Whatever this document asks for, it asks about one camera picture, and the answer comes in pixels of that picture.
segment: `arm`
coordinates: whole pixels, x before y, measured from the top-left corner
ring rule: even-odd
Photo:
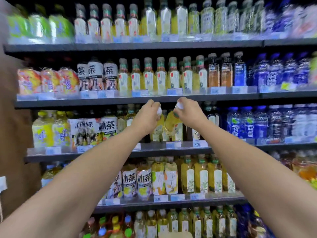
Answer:
[[[207,120],[198,103],[182,97],[181,121],[210,144],[245,197],[280,238],[317,234],[317,192],[265,152]]]
[[[133,148],[154,130],[159,106],[149,100],[131,126],[71,162],[0,224],[0,237],[77,237]]]

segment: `price tag holder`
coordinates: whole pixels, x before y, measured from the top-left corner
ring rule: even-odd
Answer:
[[[98,93],[97,91],[81,91],[80,97],[82,99],[97,99]]]
[[[178,41],[178,35],[176,34],[162,34],[162,41]]]
[[[133,150],[141,150],[141,144],[138,143]]]
[[[156,202],[168,202],[168,195],[154,196],[154,203]]]
[[[119,205],[120,199],[114,198],[114,199],[106,199],[106,205]]]
[[[87,150],[90,150],[91,148],[93,148],[92,145],[86,145],[86,146],[77,146],[77,153],[84,153]]]
[[[168,88],[167,95],[168,96],[182,96],[183,89],[182,88]]]
[[[180,141],[166,142],[166,148],[180,148],[182,143]]]
[[[205,198],[204,193],[192,193],[190,194],[191,200],[203,200]]]
[[[193,147],[194,148],[207,148],[208,143],[206,140],[193,140]]]
[[[60,155],[61,147],[46,147],[45,155]]]
[[[211,87],[211,94],[226,94],[227,87]]]
[[[185,200],[184,194],[171,195],[171,201],[182,201]]]

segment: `forearm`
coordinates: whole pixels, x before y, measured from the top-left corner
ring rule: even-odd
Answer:
[[[141,136],[127,127],[79,156],[3,222],[1,236],[76,237]]]
[[[208,120],[199,132],[277,237],[314,237],[315,190],[268,154]]]

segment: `person's left arm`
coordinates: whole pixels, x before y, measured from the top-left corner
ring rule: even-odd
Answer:
[[[78,237],[133,148],[155,129],[159,107],[149,100],[131,126],[71,162],[0,224],[0,237]]]

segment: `hand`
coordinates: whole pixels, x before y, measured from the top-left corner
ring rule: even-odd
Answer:
[[[142,106],[133,119],[131,126],[141,133],[142,138],[153,132],[156,128],[157,121],[160,119],[160,116],[158,117],[157,115],[157,111],[160,106],[161,104],[159,102],[154,102],[150,99]]]
[[[199,132],[202,124],[207,120],[207,117],[204,115],[199,104],[186,97],[179,98],[177,102],[182,103],[184,109],[176,108],[174,112],[178,114],[180,120],[186,126]]]

